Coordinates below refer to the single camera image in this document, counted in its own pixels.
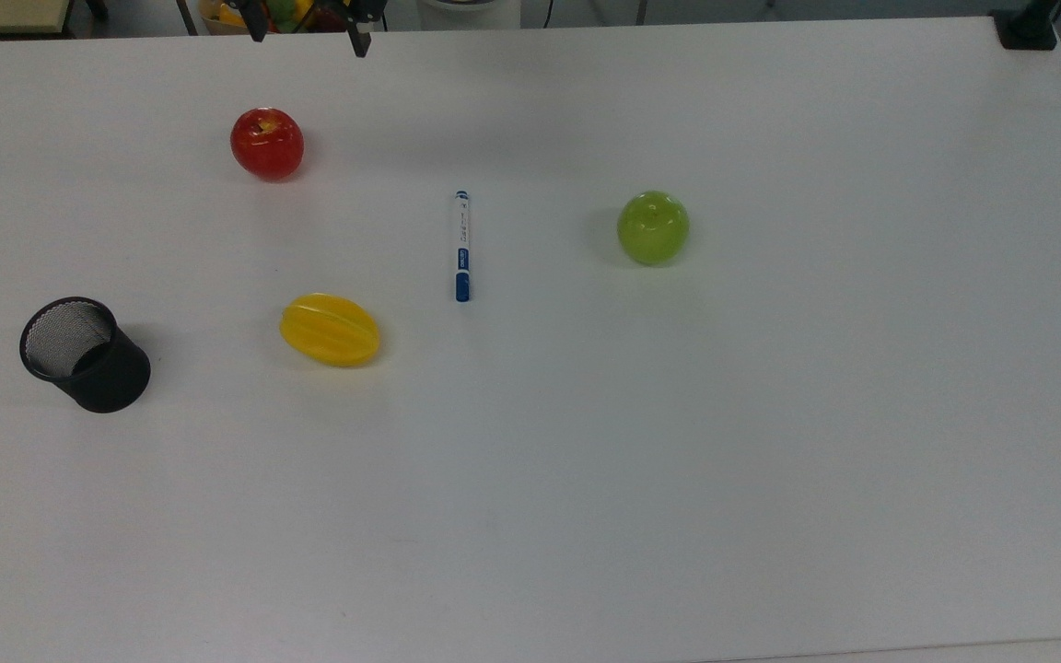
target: black mesh pencil holder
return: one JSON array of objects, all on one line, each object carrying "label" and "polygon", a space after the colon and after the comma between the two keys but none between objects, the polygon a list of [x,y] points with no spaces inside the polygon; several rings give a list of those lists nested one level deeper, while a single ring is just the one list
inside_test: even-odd
[{"label": "black mesh pencil holder", "polygon": [[142,395],[150,360],[101,302],[65,297],[32,316],[18,355],[35,378],[51,382],[89,412],[117,412]]}]

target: cable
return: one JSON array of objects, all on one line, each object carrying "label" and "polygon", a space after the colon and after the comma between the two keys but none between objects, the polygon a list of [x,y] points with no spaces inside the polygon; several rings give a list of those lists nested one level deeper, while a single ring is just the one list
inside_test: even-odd
[{"label": "cable", "polygon": [[316,7],[317,3],[311,4],[311,7],[309,10],[306,10],[306,16],[302,16],[302,20],[297,21],[297,24],[294,25],[294,31],[292,31],[290,34],[297,34],[297,31],[302,29],[302,25],[306,24],[306,21],[309,20],[309,17],[311,17],[313,10],[316,10]]}]

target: table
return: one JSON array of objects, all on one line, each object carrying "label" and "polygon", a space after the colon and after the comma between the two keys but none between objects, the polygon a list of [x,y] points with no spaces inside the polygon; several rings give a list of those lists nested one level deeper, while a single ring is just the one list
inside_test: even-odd
[{"label": "table", "polygon": [[[262,104],[307,132],[286,184],[228,154]],[[664,268],[614,239],[651,188],[692,215]],[[375,315],[372,365],[282,343],[308,291]],[[72,294],[150,353],[117,415],[18,364]],[[1016,639],[1061,639],[1061,49],[980,17],[0,43],[0,660]]]}]

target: blue marker cap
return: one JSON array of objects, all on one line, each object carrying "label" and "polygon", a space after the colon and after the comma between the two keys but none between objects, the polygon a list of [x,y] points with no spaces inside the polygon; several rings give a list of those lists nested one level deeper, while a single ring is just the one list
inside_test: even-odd
[{"label": "blue marker cap", "polygon": [[469,301],[469,276],[468,274],[457,274],[457,300],[458,302]]}]

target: green apple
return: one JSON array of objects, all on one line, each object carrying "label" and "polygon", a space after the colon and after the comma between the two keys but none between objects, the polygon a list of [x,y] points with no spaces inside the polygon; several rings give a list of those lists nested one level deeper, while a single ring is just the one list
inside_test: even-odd
[{"label": "green apple", "polygon": [[664,192],[644,192],[620,211],[616,235],[628,257],[644,264],[673,259],[690,234],[686,208]]}]

